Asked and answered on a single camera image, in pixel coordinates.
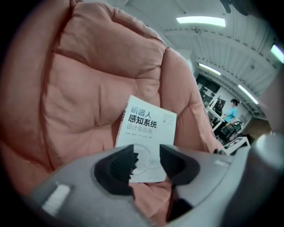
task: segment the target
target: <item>pink cushion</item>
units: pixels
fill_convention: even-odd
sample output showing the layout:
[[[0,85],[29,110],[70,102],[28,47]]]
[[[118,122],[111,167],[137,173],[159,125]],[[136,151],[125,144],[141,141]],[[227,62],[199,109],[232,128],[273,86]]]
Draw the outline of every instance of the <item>pink cushion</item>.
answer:
[[[17,34],[2,78],[4,162],[15,186],[26,184],[21,175],[28,179],[25,190],[16,187],[21,193],[64,164],[113,148],[131,94],[177,113],[175,145],[221,148],[187,62],[151,28],[107,4],[41,5]],[[35,176],[23,164],[12,171],[17,160],[43,172]],[[142,213],[164,224],[170,182],[131,186]]]

